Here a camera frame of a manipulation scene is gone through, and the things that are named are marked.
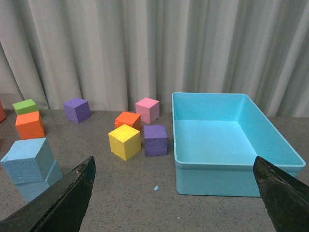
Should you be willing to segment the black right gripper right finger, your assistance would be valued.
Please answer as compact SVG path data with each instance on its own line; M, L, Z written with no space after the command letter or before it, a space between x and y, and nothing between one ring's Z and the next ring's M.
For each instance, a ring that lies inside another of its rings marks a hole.
M309 187L258 156L253 174L268 216L277 232L309 230Z

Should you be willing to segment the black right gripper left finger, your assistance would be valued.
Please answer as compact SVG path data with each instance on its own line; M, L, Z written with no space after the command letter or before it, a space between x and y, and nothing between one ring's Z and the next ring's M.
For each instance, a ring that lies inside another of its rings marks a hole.
M2 232L78 232L85 217L96 165L88 157L33 201L0 222Z

